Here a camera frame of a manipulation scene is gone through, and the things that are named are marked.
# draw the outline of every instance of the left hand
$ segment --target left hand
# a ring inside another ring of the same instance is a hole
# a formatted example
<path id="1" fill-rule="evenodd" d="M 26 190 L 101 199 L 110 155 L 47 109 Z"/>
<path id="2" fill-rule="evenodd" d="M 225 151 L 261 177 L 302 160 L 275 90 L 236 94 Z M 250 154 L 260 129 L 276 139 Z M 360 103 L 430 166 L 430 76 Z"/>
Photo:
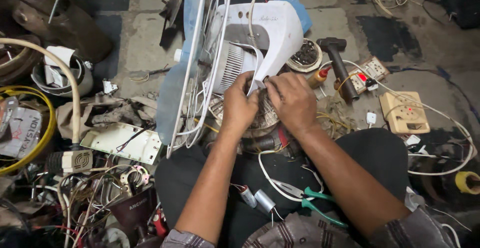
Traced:
<path id="1" fill-rule="evenodd" d="M 231 131 L 241 136 L 254 121 L 258 111 L 258 90 L 247 97 L 244 88 L 253 79 L 254 72 L 240 74 L 225 91 L 223 98 L 223 120 L 220 131 Z"/>

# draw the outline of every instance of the metal rod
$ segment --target metal rod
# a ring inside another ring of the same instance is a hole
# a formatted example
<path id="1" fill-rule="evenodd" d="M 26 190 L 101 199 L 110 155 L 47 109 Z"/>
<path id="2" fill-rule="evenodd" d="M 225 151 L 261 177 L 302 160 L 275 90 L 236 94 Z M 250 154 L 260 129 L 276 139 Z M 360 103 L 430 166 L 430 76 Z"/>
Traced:
<path id="1" fill-rule="evenodd" d="M 53 4 L 52 12 L 50 14 L 50 18 L 48 19 L 48 23 L 52 22 L 53 15 L 55 14 L 55 10 L 57 9 L 57 5 L 60 2 L 60 0 L 55 0 L 55 3 Z"/>

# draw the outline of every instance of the green-handled pliers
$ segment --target green-handled pliers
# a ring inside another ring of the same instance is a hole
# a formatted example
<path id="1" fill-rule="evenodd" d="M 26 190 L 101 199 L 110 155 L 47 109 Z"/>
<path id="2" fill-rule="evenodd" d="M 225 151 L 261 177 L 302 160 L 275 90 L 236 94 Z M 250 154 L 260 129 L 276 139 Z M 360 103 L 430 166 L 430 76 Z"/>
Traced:
<path id="1" fill-rule="evenodd" d="M 282 190 L 284 190 L 285 192 L 299 198 L 299 199 L 302 199 L 302 203 L 301 203 L 301 206 L 303 208 L 309 208 L 311 210 L 315 210 L 317 211 L 319 214 L 321 214 L 322 216 L 324 216 L 327 220 L 329 220 L 330 222 L 340 226 L 340 227 L 348 227 L 347 224 L 345 224 L 344 222 L 341 222 L 337 219 L 333 219 L 329 216 L 327 216 L 325 213 L 321 212 L 317 207 L 315 207 L 307 198 L 309 197 L 314 197 L 314 198 L 322 198 L 322 199 L 326 199 L 328 201 L 331 201 L 331 202 L 334 202 L 335 203 L 335 199 L 331 196 L 328 196 L 328 195 L 324 195 L 324 194 L 321 194 L 321 193 L 317 193 L 317 192 L 314 192 L 312 191 L 312 189 L 310 189 L 310 187 L 307 187 L 305 188 L 304 191 L 298 189 L 297 187 L 294 187 L 288 183 L 283 183 L 281 181 L 278 181 L 278 180 L 274 180 L 274 179 L 271 179 L 273 183 L 275 183 L 279 188 L 281 188 Z"/>

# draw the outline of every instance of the capacitor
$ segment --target capacitor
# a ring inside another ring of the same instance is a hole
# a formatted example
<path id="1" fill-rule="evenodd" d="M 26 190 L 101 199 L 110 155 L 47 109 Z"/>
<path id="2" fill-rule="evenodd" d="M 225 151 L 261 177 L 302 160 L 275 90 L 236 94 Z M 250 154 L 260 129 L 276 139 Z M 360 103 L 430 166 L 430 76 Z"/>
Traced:
<path id="1" fill-rule="evenodd" d="M 255 196 L 251 193 L 247 185 L 242 185 L 239 192 L 243 201 L 245 201 L 247 205 L 252 208 L 255 208 L 257 206 L 257 200 L 255 199 Z"/>
<path id="2" fill-rule="evenodd" d="M 261 189 L 255 193 L 255 199 L 257 199 L 258 203 L 267 213 L 271 212 L 273 207 L 275 207 L 275 202 L 273 202 Z"/>

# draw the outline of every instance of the white plug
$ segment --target white plug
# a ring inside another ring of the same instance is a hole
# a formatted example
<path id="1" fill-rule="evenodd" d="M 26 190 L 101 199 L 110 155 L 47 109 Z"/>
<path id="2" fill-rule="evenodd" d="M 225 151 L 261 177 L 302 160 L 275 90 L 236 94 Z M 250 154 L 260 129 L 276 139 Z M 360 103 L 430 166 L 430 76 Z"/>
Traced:
<path id="1" fill-rule="evenodd" d="M 375 122 L 377 122 L 377 114 L 375 114 L 374 112 L 370 112 L 370 110 L 368 110 L 368 112 L 367 112 L 368 128 L 371 128 L 372 125 L 375 124 Z"/>

